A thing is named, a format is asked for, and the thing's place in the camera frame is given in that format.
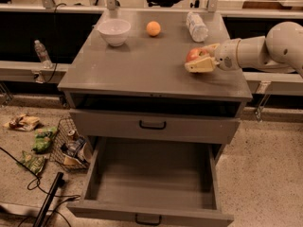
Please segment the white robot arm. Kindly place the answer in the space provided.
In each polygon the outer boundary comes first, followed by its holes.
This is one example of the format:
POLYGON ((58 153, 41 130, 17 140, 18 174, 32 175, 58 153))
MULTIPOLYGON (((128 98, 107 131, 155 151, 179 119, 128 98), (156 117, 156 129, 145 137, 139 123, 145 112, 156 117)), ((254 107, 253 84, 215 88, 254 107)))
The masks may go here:
POLYGON ((273 26, 266 36, 193 48, 187 53, 185 68, 189 73, 208 73, 216 68, 224 71, 254 68, 270 73, 295 71, 303 77, 303 26, 283 22, 273 26))

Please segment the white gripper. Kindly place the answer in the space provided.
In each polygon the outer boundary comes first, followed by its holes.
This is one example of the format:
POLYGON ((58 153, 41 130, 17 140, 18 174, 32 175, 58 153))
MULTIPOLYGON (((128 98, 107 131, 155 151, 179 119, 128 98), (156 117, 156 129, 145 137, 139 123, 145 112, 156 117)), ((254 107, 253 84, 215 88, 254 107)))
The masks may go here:
POLYGON ((213 72, 217 66, 224 71, 238 70, 237 59, 238 45, 240 39, 228 40, 219 44, 209 44, 203 47, 205 55, 210 57, 198 58, 185 63, 185 68, 190 73, 208 73, 213 72))

